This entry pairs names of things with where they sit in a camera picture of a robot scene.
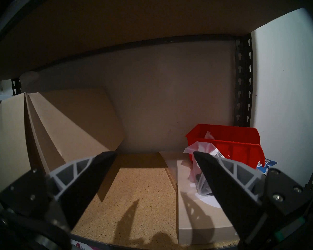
brown cardboard box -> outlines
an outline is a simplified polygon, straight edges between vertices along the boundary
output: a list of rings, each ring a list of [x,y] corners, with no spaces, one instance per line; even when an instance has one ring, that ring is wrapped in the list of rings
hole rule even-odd
[[[207,244],[239,239],[214,196],[200,196],[188,180],[188,154],[177,158],[179,244]]]
[[[45,173],[114,151],[121,122],[102,88],[20,94],[0,102],[0,192],[30,170]]]

plastic bag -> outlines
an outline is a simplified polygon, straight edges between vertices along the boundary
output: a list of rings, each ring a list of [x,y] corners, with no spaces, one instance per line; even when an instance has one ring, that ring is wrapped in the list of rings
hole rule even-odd
[[[214,140],[215,138],[212,136],[212,134],[209,131],[207,131],[204,136],[204,139]]]
[[[212,156],[223,157],[224,156],[218,151],[218,149],[210,142],[199,142],[196,141],[194,144],[185,148],[183,153],[189,153],[192,156],[192,170],[190,170],[190,174],[188,179],[195,183],[198,194],[207,195],[211,194],[212,191],[206,182],[205,176],[202,173],[197,161],[194,158],[194,152],[200,151],[209,153]]]

white wall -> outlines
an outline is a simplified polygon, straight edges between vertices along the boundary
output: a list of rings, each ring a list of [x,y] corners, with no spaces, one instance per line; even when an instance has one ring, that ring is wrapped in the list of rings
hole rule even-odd
[[[196,124],[233,124],[234,55],[234,41],[128,49],[50,67],[27,85],[21,78],[22,90],[104,86],[124,126],[122,151],[183,151]]]
[[[252,32],[251,126],[266,158],[301,185],[313,171],[313,21],[305,9]]]

